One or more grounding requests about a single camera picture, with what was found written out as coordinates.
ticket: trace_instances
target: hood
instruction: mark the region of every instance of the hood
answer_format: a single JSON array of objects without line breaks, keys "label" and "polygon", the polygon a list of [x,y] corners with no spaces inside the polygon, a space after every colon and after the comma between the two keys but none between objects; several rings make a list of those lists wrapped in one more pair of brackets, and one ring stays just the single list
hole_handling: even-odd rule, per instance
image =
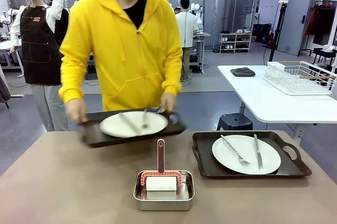
[{"label": "hood", "polygon": [[[147,0],[144,18],[146,18],[147,16],[150,16],[157,9],[157,7],[160,4],[160,1],[161,0]],[[116,0],[98,0],[98,2],[102,6],[118,14],[120,14],[123,11]]]}]

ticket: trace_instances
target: black plastic stool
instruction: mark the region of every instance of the black plastic stool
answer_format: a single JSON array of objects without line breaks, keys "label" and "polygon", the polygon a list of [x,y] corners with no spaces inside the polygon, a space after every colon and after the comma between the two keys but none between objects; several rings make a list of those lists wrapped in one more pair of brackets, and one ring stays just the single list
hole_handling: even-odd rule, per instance
[{"label": "black plastic stool", "polygon": [[224,114],[219,118],[216,130],[253,130],[253,122],[240,113]]}]

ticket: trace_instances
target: yellow hoodie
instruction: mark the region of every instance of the yellow hoodie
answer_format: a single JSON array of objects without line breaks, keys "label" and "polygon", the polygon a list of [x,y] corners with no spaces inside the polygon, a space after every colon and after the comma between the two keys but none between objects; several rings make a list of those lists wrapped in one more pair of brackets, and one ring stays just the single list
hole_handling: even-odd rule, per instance
[{"label": "yellow hoodie", "polygon": [[64,102],[83,97],[90,53],[105,111],[159,106],[163,93],[181,90],[180,35],[166,0],[147,0],[138,30],[116,0],[80,0],[71,8],[61,52]]}]

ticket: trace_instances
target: person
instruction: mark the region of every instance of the person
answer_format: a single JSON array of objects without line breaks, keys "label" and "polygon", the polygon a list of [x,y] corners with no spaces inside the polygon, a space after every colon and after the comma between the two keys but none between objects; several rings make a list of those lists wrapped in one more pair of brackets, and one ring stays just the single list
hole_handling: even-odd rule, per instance
[{"label": "person", "polygon": [[61,46],[64,36],[67,33],[69,22],[69,12],[63,8],[60,20],[55,21],[55,40],[58,46]]},{"label": "person", "polygon": [[67,131],[64,103],[58,96],[61,87],[61,56],[56,44],[55,21],[61,18],[64,0],[31,0],[21,6],[11,28],[11,53],[22,38],[22,62],[26,83],[32,87],[40,117],[47,131]]},{"label": "person", "polygon": [[181,90],[182,48],[166,0],[80,0],[61,46],[60,97],[68,117],[87,120],[81,84],[93,53],[103,110],[160,106],[173,111]]},{"label": "person", "polygon": [[193,34],[198,32],[197,18],[192,13],[189,13],[190,0],[180,1],[182,11],[175,15],[179,31],[181,44],[183,48],[183,68],[181,73],[181,81],[190,80],[190,56],[193,44]]},{"label": "person", "polygon": [[178,13],[180,13],[180,7],[174,9],[174,15],[177,15]]}]

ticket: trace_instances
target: shoe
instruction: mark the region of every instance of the shoe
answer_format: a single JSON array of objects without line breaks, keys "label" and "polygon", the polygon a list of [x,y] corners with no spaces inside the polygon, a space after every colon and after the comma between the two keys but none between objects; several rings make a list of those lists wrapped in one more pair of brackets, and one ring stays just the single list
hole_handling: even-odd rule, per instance
[{"label": "shoe", "polygon": [[187,77],[180,78],[180,82],[186,82],[186,81],[189,81],[190,79],[191,77],[188,75]]}]

